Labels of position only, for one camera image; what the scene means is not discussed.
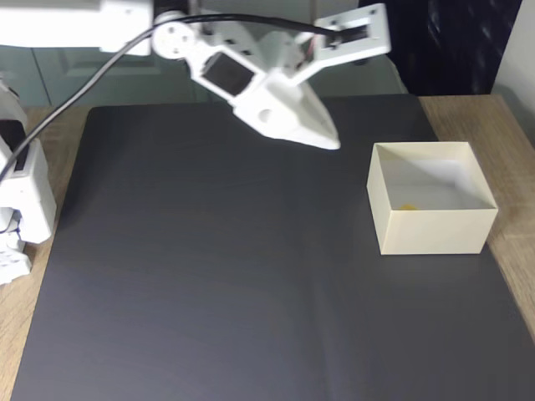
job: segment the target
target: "table surface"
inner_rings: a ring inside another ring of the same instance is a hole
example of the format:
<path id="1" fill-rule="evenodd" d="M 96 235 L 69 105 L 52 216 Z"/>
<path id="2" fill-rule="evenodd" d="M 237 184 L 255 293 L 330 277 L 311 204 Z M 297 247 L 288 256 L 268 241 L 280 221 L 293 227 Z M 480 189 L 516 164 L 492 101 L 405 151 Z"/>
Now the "table surface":
<path id="1" fill-rule="evenodd" d="M 467 140 L 476 152 L 500 213 L 488 243 L 535 337 L 535 150 L 499 96 L 421 98 L 440 140 Z M 30 128 L 50 109 L 29 109 Z M 43 133 L 59 210 L 89 108 L 72 108 Z M 9 400 L 53 238 L 27 246 L 33 272 L 0 287 L 0 400 Z"/>

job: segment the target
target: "white robotic arm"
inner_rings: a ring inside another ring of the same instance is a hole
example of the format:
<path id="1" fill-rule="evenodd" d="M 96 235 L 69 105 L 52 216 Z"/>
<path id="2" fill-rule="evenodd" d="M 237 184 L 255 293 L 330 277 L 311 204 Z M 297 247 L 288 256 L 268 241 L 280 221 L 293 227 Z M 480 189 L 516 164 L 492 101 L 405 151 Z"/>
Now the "white robotic arm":
<path id="1" fill-rule="evenodd" d="M 185 23 L 180 21 L 184 13 L 155 16 L 154 9 L 152 0 L 47 0 L 45 5 L 41 0 L 0 0 L 0 45 L 116 52 L 141 33 L 152 32 L 151 39 L 128 53 L 147 55 L 153 48 L 162 58 L 184 59 L 193 80 L 224 98 L 260 134 L 328 150 L 340 147 L 338 133 L 306 80 L 322 68 L 390 51 L 382 4 L 317 20 L 321 29 L 313 30 L 327 36 L 301 33 L 294 38 L 275 31 L 258 42 L 232 18 Z M 197 12 L 202 19 L 215 14 Z M 16 94 L 0 77 L 0 168 L 24 138 L 25 124 Z M 44 241 L 54 223 L 56 205 L 41 144 L 34 141 L 20 156 L 0 179 L 0 283 L 24 270 L 3 278 L 3 268 L 17 260 L 11 251 L 20 253 L 22 241 Z M 20 253 L 18 260 L 24 257 Z M 29 272 L 27 258 L 23 264 Z"/>

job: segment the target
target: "black mat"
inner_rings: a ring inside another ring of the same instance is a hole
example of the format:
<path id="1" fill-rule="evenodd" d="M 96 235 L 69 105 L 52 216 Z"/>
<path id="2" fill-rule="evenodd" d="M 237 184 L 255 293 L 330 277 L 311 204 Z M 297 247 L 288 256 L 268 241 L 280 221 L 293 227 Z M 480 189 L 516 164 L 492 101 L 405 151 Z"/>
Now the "black mat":
<path id="1" fill-rule="evenodd" d="M 340 151 L 225 104 L 93 110 L 13 400 L 533 401 L 487 247 L 379 254 L 372 144 L 436 140 L 418 99 L 326 105 Z"/>

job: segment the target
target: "cardboard box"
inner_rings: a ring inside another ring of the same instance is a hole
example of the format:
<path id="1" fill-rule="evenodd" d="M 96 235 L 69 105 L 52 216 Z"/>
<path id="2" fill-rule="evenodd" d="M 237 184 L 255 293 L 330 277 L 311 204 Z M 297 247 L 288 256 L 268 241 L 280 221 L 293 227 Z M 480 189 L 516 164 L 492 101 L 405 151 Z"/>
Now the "cardboard box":
<path id="1" fill-rule="evenodd" d="M 375 144 L 367 188 L 383 255 L 479 253 L 497 214 L 467 142 Z"/>

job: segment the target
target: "cable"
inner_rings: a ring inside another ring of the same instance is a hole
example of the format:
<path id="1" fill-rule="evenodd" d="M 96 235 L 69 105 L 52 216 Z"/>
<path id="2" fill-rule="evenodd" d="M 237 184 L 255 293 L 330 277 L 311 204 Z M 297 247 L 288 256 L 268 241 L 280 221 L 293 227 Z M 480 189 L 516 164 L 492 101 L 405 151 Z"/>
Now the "cable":
<path id="1" fill-rule="evenodd" d="M 60 114 L 62 114 L 66 109 L 72 106 L 78 99 L 84 96 L 91 88 L 93 88 L 100 79 L 111 69 L 115 63 L 117 63 L 125 54 L 127 54 L 132 48 L 137 46 L 139 43 L 145 39 L 150 38 L 152 33 L 160 25 L 169 23 L 171 21 L 179 21 L 181 23 L 214 23 L 214 22 L 223 22 L 223 21 L 239 21 L 244 23 L 262 23 L 267 25 L 273 25 L 285 29 L 293 29 L 301 32 L 311 32 L 319 35 L 327 35 L 331 37 L 338 37 L 343 34 L 344 31 L 333 31 L 327 28 L 316 27 L 307 23 L 299 23 L 297 21 L 290 21 L 284 18 L 275 18 L 275 17 L 261 17 L 258 15 L 249 15 L 249 14 L 205 14 L 205 15 L 190 15 L 186 17 L 181 17 L 177 19 L 172 19 L 170 21 L 165 21 L 164 23 L 157 24 L 152 28 L 147 29 L 143 33 L 140 33 L 138 36 L 133 38 L 128 42 L 121 50 L 114 54 L 99 70 L 82 86 L 75 94 L 73 94 L 69 99 L 65 100 L 56 110 L 51 114 L 45 117 L 39 124 L 35 126 L 34 129 L 30 131 L 28 136 L 17 146 L 13 151 L 11 156 L 8 159 L 8 162 L 3 167 L 2 172 L 0 173 L 0 183 L 6 177 L 11 166 L 17 161 L 18 156 L 22 151 L 30 145 L 30 143 L 37 138 L 41 132 Z"/>

